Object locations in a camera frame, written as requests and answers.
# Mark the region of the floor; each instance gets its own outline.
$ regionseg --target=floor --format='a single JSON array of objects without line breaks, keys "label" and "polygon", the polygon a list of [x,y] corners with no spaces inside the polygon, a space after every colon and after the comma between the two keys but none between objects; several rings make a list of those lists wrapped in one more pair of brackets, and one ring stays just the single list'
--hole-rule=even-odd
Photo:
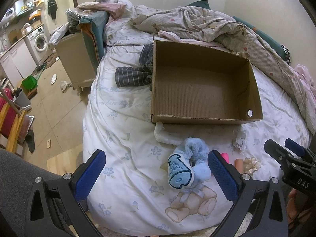
[{"label": "floor", "polygon": [[[57,74],[56,82],[51,79]],[[35,116],[32,128],[34,131],[35,151],[30,153],[27,145],[22,157],[24,160],[47,170],[47,160],[70,149],[82,149],[82,121],[87,109],[89,88],[79,94],[71,87],[62,93],[61,81],[70,82],[60,60],[45,69],[38,80],[38,94],[31,99],[32,110],[29,115]]]}]

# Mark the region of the open cardboard box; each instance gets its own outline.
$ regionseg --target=open cardboard box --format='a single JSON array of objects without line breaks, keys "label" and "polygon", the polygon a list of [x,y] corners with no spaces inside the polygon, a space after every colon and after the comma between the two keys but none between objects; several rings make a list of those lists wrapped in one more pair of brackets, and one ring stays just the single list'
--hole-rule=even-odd
[{"label": "open cardboard box", "polygon": [[212,47],[154,42],[152,123],[245,124],[262,119],[249,60]]}]

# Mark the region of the striped garment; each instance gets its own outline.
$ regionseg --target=striped garment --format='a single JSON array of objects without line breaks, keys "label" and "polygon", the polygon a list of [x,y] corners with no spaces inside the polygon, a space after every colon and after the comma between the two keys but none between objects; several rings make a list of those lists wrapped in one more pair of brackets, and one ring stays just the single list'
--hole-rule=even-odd
[{"label": "striped garment", "polygon": [[144,86],[151,83],[153,72],[154,45],[146,44],[140,54],[140,67],[118,67],[115,70],[115,82],[118,87],[127,85]]}]

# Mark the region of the mattress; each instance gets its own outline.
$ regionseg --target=mattress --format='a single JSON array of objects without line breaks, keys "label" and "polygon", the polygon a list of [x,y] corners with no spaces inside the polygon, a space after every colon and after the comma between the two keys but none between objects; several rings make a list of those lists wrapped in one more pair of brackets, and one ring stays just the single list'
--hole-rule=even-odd
[{"label": "mattress", "polygon": [[[199,187],[203,197],[187,200],[178,212],[174,211],[175,216],[168,214],[179,191],[169,186],[163,165],[175,146],[159,143],[154,137],[149,85],[118,88],[114,78],[117,67],[139,66],[143,45],[152,42],[152,35],[130,27],[123,27],[116,35],[122,41],[108,47],[100,62],[83,120],[84,161],[96,149],[106,153],[105,168],[88,196],[93,219],[103,230],[135,236],[185,234],[218,224],[232,202],[226,200],[214,176]],[[231,162],[254,156],[261,161],[261,168],[253,178],[269,180],[278,177],[280,169],[264,152],[265,141],[273,139],[284,146],[285,139],[291,138],[307,147],[309,131],[297,105],[284,90],[256,67],[253,71],[263,121],[240,126],[165,125],[165,128],[183,139],[202,138],[210,150],[228,153]],[[240,152],[233,142],[241,132],[246,134],[247,148]],[[206,203],[212,205],[207,207],[207,215],[203,215],[197,208]],[[182,218],[183,211],[188,209],[189,215]],[[108,230],[103,233],[112,235]]]}]

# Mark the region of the blue fish embroidery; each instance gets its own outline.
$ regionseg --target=blue fish embroidery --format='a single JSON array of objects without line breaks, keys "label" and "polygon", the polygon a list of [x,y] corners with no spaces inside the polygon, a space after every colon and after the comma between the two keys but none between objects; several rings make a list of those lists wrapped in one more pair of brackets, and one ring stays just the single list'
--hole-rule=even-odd
[{"label": "blue fish embroidery", "polygon": [[184,158],[180,154],[172,154],[168,158],[169,184],[175,189],[182,189],[184,186],[189,186],[194,177],[192,169],[181,159]]}]

